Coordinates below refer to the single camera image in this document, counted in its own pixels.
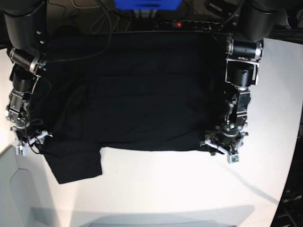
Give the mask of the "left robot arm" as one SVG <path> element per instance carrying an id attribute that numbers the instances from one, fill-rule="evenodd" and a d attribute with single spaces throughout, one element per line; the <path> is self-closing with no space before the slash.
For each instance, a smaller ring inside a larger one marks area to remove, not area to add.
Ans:
<path id="1" fill-rule="evenodd" d="M 230 164 L 239 161 L 239 149 L 248 135 L 249 87 L 257 85 L 264 53 L 264 38 L 270 34 L 279 13 L 287 8 L 285 0 L 241 0 L 217 29 L 234 26 L 226 39 L 224 81 L 225 103 L 222 120 L 200 143 L 209 152 L 225 154 Z"/>

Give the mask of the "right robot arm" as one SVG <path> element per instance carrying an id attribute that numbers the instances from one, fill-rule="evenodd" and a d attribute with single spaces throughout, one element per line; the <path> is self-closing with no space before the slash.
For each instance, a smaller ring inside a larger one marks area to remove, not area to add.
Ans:
<path id="1" fill-rule="evenodd" d="M 45 69 L 48 51 L 45 0 L 2 0 L 0 9 L 10 41 L 9 58 L 13 63 L 13 89 L 5 116 L 14 124 L 18 148 L 30 146 L 30 99 Z"/>

